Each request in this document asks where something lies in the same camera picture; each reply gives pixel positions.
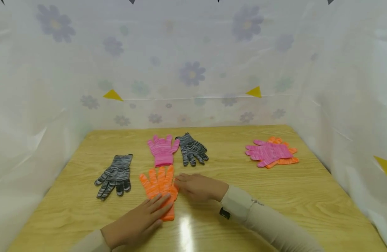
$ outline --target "pink glove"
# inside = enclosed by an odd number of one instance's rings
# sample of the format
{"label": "pink glove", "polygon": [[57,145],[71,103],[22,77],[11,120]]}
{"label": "pink glove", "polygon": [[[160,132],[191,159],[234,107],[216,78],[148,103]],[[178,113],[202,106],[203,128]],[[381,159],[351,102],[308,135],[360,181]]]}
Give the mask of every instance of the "pink glove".
{"label": "pink glove", "polygon": [[254,143],[259,146],[247,145],[245,152],[252,160],[262,160],[257,166],[259,168],[265,167],[279,159],[288,159],[293,155],[284,144],[273,144],[260,140],[254,140]]}
{"label": "pink glove", "polygon": [[150,152],[154,156],[154,167],[173,164],[173,153],[178,150],[178,147],[180,146],[180,140],[175,140],[174,145],[171,146],[172,140],[172,135],[167,135],[166,139],[159,138],[157,135],[154,135],[153,140],[147,141]]}

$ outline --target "translucent plastic sheet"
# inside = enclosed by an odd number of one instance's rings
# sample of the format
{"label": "translucent plastic sheet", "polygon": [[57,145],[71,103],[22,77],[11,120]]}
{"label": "translucent plastic sheet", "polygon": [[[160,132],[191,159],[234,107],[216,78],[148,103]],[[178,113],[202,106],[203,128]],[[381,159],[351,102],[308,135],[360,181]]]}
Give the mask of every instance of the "translucent plastic sheet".
{"label": "translucent plastic sheet", "polygon": [[387,0],[5,3],[0,251],[88,131],[249,124],[294,127],[387,244]]}

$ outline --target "sleeve cuff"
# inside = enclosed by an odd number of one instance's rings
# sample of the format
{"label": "sleeve cuff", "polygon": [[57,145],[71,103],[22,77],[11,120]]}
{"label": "sleeve cuff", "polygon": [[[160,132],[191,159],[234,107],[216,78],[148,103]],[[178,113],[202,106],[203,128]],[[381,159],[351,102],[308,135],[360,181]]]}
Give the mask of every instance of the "sleeve cuff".
{"label": "sleeve cuff", "polygon": [[80,240],[70,252],[111,252],[101,230],[95,230]]}
{"label": "sleeve cuff", "polygon": [[252,204],[252,197],[246,191],[229,185],[227,193],[221,200],[223,209],[229,212],[238,222],[244,223],[247,220],[249,209]]}

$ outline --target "beige sleeve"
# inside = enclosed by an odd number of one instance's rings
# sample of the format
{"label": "beige sleeve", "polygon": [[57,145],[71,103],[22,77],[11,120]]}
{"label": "beige sleeve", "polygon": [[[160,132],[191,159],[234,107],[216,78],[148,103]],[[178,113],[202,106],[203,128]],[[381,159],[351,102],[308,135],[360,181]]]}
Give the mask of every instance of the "beige sleeve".
{"label": "beige sleeve", "polygon": [[98,229],[81,239],[69,252],[111,252],[105,243],[101,230]]}
{"label": "beige sleeve", "polygon": [[230,185],[221,204],[233,219],[262,236],[278,251],[324,251],[304,229],[270,207],[253,199],[242,189]]}

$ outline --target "orange glove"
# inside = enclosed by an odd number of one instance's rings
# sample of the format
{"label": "orange glove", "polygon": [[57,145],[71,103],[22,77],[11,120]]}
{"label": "orange glove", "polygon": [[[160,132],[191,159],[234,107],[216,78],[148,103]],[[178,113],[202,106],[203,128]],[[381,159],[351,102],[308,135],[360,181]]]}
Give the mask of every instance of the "orange glove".
{"label": "orange glove", "polygon": [[[270,137],[269,140],[268,140],[268,143],[284,144],[287,147],[289,147],[288,143],[286,143],[286,142],[282,143],[282,142],[283,142],[283,140],[281,138],[275,138],[275,137]],[[291,154],[294,154],[294,153],[297,152],[296,148],[288,148],[288,149],[289,149],[289,152]],[[270,164],[266,165],[266,168],[270,169],[270,168],[274,167],[275,165],[295,164],[295,163],[298,163],[299,161],[300,160],[297,157],[291,157],[291,158],[288,158],[288,159],[279,159],[278,161],[275,161],[273,163],[270,163]]]}
{"label": "orange glove", "polygon": [[172,221],[174,220],[174,201],[178,196],[178,188],[174,186],[174,166],[170,165],[165,171],[164,166],[159,168],[159,173],[156,175],[156,169],[149,170],[149,178],[147,179],[146,175],[140,175],[140,182],[142,183],[146,195],[149,199],[154,198],[157,194],[162,194],[163,196],[169,193],[171,197],[166,201],[163,206],[172,203],[173,206],[171,209],[164,215],[161,219],[163,221]]}

